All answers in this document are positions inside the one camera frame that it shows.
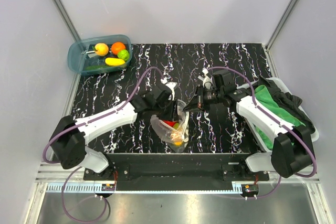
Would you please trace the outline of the red fake apple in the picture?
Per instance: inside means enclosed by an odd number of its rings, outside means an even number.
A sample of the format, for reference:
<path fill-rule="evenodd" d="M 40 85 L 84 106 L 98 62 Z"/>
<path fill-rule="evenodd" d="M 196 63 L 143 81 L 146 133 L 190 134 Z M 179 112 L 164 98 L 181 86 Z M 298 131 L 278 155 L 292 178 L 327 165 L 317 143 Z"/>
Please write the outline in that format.
<path fill-rule="evenodd" d="M 170 127 L 173 127 L 177 123 L 176 121 L 166 121 L 166 120 L 163 120 L 163 122 Z"/>

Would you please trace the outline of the clear polka dot zip bag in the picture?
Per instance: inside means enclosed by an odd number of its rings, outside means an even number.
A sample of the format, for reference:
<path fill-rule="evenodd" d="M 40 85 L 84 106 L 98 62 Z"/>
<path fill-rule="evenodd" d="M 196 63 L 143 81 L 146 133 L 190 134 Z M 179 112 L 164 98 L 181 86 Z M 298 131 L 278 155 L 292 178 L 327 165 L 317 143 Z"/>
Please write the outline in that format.
<path fill-rule="evenodd" d="M 183 134 L 183 143 L 181 146 L 175 146 L 171 140 L 171 133 L 174 130 L 172 127 L 165 124 L 162 120 L 160 120 L 156 115 L 151 116 L 150 123 L 152 129 L 160 138 L 160 140 L 164 141 L 168 144 L 168 146 L 176 153 L 184 152 L 187 144 L 188 144 L 188 121 L 189 121 L 189 112 L 183 111 L 186 103 L 180 99 L 177 99 L 177 112 L 178 112 L 178 121 L 180 124 Z"/>

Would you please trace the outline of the yellow green fake mango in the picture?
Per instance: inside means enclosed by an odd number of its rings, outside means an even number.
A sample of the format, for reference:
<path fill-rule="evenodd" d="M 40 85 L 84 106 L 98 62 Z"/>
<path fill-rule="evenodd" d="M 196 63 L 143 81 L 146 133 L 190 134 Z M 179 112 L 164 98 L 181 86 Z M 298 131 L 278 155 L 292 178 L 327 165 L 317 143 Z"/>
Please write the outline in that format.
<path fill-rule="evenodd" d="M 171 133 L 171 140 L 175 146 L 181 146 L 183 143 L 183 134 L 182 134 L 182 127 L 179 123 L 175 123 L 173 125 L 173 131 Z"/>

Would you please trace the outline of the green fake lime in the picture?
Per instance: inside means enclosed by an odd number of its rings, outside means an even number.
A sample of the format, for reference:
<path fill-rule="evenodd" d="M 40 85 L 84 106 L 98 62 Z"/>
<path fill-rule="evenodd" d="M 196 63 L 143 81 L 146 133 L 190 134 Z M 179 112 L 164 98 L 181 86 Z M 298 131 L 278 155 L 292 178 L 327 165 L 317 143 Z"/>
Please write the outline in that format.
<path fill-rule="evenodd" d="M 119 59 L 122 59 L 123 61 L 127 62 L 130 58 L 130 53 L 128 50 L 123 49 L 118 52 L 117 56 Z"/>

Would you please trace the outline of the yellow fake banana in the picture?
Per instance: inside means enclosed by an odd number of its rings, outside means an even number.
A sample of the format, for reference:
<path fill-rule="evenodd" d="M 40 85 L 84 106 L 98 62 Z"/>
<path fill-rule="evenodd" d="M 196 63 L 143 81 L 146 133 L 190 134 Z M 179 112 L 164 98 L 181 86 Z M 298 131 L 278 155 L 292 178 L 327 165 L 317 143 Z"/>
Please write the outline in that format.
<path fill-rule="evenodd" d="M 120 58 L 108 57 L 108 58 L 105 59 L 105 63 L 106 63 L 107 66 L 116 67 L 116 66 L 121 66 L 121 65 L 125 64 L 125 61 L 123 59 L 120 59 Z"/>

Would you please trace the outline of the orange fake fruit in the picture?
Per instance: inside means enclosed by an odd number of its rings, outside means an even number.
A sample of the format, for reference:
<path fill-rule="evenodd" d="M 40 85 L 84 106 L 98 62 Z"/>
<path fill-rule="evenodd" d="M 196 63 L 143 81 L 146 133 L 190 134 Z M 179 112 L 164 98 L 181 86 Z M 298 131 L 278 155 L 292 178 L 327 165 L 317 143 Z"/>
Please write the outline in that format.
<path fill-rule="evenodd" d="M 120 51 L 122 50 L 126 50 L 126 46 L 125 44 L 123 44 L 122 42 L 115 42 L 112 44 L 111 46 L 111 52 L 114 54 L 114 55 L 117 55 Z"/>

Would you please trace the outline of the yellow fake fruit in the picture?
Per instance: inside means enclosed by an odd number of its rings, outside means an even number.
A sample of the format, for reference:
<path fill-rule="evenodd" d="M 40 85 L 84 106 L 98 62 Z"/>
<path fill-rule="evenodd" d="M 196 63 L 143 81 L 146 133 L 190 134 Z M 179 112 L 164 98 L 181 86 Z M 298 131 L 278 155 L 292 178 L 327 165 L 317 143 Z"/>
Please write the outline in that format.
<path fill-rule="evenodd" d="M 105 43 L 98 43 L 94 46 L 95 53 L 98 56 L 106 56 L 109 53 L 109 47 Z"/>

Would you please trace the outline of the dark green fake cucumber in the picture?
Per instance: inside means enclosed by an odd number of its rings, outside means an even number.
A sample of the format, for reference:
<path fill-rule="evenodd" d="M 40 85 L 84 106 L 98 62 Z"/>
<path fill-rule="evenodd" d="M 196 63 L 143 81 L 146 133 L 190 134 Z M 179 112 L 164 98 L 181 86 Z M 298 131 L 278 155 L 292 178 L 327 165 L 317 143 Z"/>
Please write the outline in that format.
<path fill-rule="evenodd" d="M 98 66 L 88 66 L 85 71 L 94 71 L 94 70 L 98 70 L 98 69 L 102 69 L 102 68 L 106 68 L 108 66 L 104 66 L 104 65 L 98 65 Z"/>

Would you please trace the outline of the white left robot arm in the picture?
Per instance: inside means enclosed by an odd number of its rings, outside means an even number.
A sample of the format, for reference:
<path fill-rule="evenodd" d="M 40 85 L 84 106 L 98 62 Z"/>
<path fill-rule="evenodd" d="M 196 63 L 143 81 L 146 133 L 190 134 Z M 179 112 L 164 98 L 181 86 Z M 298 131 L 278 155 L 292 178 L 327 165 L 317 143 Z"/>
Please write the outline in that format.
<path fill-rule="evenodd" d="M 156 115 L 163 121 L 176 121 L 177 83 L 159 84 L 143 94 L 136 94 L 119 105 L 85 118 L 65 116 L 58 122 L 49 142 L 63 169 L 83 167 L 103 180 L 113 175 L 113 167 L 102 152 L 89 148 L 88 144 L 98 136 L 132 124 L 143 113 Z"/>

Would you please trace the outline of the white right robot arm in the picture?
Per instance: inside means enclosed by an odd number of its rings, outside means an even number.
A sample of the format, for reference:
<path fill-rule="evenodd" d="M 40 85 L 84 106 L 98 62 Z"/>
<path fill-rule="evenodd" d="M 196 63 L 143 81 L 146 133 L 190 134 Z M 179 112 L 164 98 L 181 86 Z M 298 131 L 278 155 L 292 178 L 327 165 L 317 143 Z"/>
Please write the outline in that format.
<path fill-rule="evenodd" d="M 276 172 L 283 178 L 297 175 L 304 178 L 317 173 L 317 162 L 309 129 L 294 126 L 275 115 L 255 97 L 255 90 L 236 87 L 233 81 L 235 70 L 213 67 L 210 78 L 208 69 L 203 69 L 203 84 L 197 86 L 194 96 L 185 106 L 187 112 L 205 112 L 212 104 L 223 104 L 246 121 L 261 129 L 272 141 L 270 152 L 255 153 L 238 167 L 239 176 L 250 180 L 257 172 Z"/>

